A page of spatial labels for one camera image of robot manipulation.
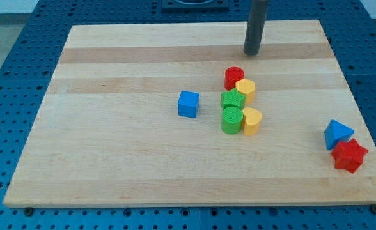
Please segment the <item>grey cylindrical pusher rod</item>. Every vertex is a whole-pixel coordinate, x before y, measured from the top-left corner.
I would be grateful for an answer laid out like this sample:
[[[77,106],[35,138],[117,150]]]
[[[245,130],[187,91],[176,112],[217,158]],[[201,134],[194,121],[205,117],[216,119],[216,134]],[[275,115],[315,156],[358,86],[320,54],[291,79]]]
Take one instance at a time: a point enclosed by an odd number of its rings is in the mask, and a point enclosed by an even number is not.
[[[247,56],[259,53],[268,7],[269,0],[251,1],[243,50]]]

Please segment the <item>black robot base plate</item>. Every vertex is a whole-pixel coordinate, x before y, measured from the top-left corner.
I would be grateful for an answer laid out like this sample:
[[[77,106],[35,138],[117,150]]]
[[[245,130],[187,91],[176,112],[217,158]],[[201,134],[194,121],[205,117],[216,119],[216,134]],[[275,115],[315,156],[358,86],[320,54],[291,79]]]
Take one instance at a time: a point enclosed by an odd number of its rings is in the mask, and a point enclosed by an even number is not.
[[[230,8],[229,0],[160,0],[162,12],[178,12],[186,10],[222,10]]]

